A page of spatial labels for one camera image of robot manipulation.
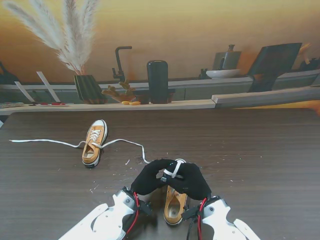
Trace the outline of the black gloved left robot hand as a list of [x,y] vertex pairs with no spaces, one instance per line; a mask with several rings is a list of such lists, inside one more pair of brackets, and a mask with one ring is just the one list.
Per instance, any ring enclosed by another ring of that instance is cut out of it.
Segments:
[[144,166],[139,175],[130,186],[130,190],[136,194],[145,196],[154,190],[162,188],[166,182],[157,178],[159,171],[168,168],[175,161],[172,159],[156,159]]

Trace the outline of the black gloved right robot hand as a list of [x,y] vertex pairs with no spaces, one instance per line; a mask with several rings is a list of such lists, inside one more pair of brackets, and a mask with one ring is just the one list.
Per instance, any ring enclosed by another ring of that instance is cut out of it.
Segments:
[[186,194],[193,200],[210,199],[212,191],[203,177],[200,168],[194,163],[182,163],[177,171],[182,179],[170,176],[166,184],[180,194]]

